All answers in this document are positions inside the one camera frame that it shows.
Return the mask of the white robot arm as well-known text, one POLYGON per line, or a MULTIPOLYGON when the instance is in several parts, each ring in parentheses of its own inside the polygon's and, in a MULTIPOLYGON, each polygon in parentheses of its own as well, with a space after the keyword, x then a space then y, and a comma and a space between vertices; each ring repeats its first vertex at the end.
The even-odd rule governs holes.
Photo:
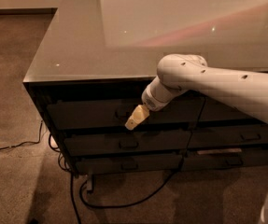
POLYGON ((268 124, 267 73, 212 68, 201 56, 170 54, 159 61, 157 76, 125 127, 134 129, 151 111, 163 109, 186 91, 198 91, 268 124))

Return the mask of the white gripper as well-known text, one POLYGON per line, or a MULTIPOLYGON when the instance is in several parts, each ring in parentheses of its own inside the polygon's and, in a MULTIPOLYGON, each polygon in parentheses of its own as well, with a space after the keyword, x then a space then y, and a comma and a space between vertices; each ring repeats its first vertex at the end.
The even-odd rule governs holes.
POLYGON ((150 92, 145 89, 142 93, 143 105, 138 105, 125 123, 128 130, 133 130, 149 116, 150 111, 159 111, 165 107, 165 103, 159 102, 150 92))

